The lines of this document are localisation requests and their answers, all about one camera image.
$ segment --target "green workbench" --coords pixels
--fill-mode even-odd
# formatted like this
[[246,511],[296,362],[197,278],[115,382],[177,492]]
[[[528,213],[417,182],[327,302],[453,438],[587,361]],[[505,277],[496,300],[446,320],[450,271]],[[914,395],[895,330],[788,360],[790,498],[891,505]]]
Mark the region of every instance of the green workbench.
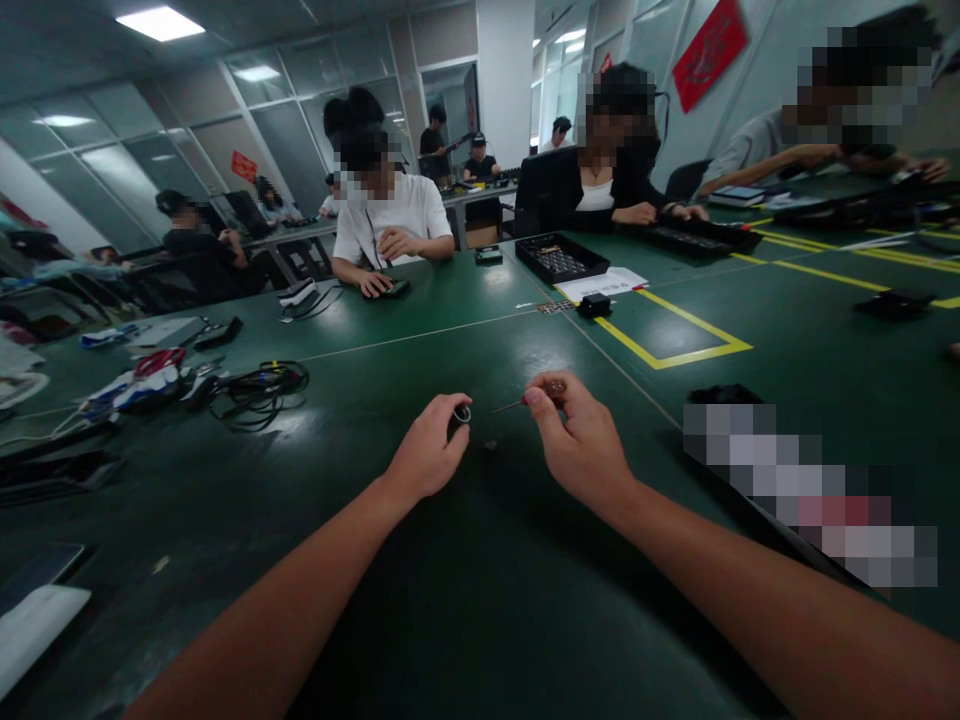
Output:
[[[93,591],[0,715],[117,717],[245,588],[383,471],[435,394],[464,391],[474,421],[457,475],[388,539],[294,714],[783,716],[663,576],[553,481],[528,411],[487,414],[555,368],[575,372],[610,407],[639,479],[783,552],[789,544],[751,503],[684,455],[690,390],[742,382],[776,403],[779,433],[822,435],[823,463],[889,466],[894,472],[870,477],[912,503],[910,524],[940,526],[941,558],[939,589],[895,588],[891,602],[960,637],[949,564],[960,549],[952,482],[960,448],[948,430],[960,382],[941,357],[960,340],[960,308],[891,325],[850,310],[872,291],[849,282],[953,298],[960,274],[805,244],[863,233],[758,229],[789,235],[781,242],[792,246],[765,241],[749,259],[701,263],[618,235],[576,236],[651,283],[616,296],[605,323],[538,312],[535,304],[560,295],[516,261],[512,243],[502,245],[500,265],[478,267],[472,253],[458,253],[441,266],[394,268],[412,283],[397,302],[368,302],[351,288],[300,323],[280,323],[269,295],[193,313],[243,319],[226,369],[303,362],[304,402],[255,435],[180,408],[126,418],[106,445],[126,459],[109,486],[0,511],[0,577],[48,542],[82,542],[92,552],[71,584]],[[0,439],[49,432],[74,398],[130,365],[122,347],[83,351],[76,340],[40,353],[51,384]],[[498,443],[493,455],[482,450],[489,440]]]

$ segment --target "ceiling light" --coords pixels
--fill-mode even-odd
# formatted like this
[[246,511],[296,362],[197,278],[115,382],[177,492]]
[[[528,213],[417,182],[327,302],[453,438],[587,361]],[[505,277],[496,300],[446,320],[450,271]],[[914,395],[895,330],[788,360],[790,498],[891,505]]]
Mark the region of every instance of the ceiling light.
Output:
[[47,127],[75,127],[77,125],[86,125],[93,122],[90,118],[78,118],[72,115],[47,115],[39,120],[34,120],[34,125],[46,125]]
[[579,40],[586,34],[586,28],[581,28],[580,30],[571,30],[570,32],[564,33],[558,37],[554,42],[570,42],[571,40]]
[[257,65],[252,68],[247,68],[246,70],[234,70],[233,74],[247,82],[263,82],[264,80],[280,77],[280,73],[269,65]]
[[166,5],[153,8],[153,10],[144,10],[132,15],[118,17],[117,22],[160,42],[206,32],[195,22],[188,20]]

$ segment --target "red decoration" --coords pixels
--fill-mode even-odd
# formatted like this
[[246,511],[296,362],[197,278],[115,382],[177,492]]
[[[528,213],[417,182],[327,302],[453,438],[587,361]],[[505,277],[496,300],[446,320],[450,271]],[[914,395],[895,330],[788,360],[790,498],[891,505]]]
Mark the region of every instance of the red decoration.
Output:
[[230,169],[249,183],[257,179],[257,164],[246,155],[233,151],[233,162]]
[[720,0],[673,68],[673,82],[686,114],[747,46],[737,0]]

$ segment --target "small screwdriver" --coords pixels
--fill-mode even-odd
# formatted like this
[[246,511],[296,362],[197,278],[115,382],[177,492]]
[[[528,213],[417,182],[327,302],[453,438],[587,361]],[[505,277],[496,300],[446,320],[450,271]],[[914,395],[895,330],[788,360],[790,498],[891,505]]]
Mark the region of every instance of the small screwdriver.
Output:
[[[563,380],[551,380],[546,385],[544,385],[541,390],[543,390],[547,397],[551,400],[558,400],[563,397],[563,394],[567,391],[567,384]],[[506,407],[502,407],[499,410],[494,410],[491,412],[491,415],[496,415],[498,412],[503,412],[504,410],[509,410],[512,407],[517,407],[517,405],[526,405],[527,399],[521,398],[518,402],[511,403]]]

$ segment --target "hand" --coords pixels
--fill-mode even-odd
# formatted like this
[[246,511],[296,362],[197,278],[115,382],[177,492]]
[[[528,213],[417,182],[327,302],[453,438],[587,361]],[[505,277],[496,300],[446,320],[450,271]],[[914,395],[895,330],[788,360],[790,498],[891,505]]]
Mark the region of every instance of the hand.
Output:
[[[562,380],[567,386],[558,401],[567,416],[566,425],[557,406],[541,390],[553,380]],[[541,373],[527,385],[524,397],[540,428],[547,467],[568,493],[595,509],[597,503],[616,496],[618,488],[636,482],[610,411],[576,375]]]
[[940,182],[950,174],[950,163],[946,158],[927,158],[917,160],[907,170],[923,170],[924,182]]
[[681,220],[703,220],[704,222],[710,222],[710,216],[707,214],[707,211],[699,205],[691,205],[690,207],[674,205],[670,208],[669,213]]
[[380,297],[380,293],[386,292],[393,287],[393,280],[383,273],[366,272],[357,283],[360,291],[367,297]]
[[830,158],[839,158],[843,154],[839,145],[795,145],[787,152],[792,160],[808,168],[817,167]]
[[640,203],[613,211],[613,221],[626,225],[649,225],[657,219],[657,210],[650,203]]
[[419,255],[423,243],[404,230],[387,228],[380,236],[380,254],[384,260],[396,260],[401,255]]
[[453,409],[472,402],[463,393],[437,395],[413,421],[383,474],[384,483],[413,502],[439,492],[453,477],[470,441],[470,426],[461,425],[447,442]]

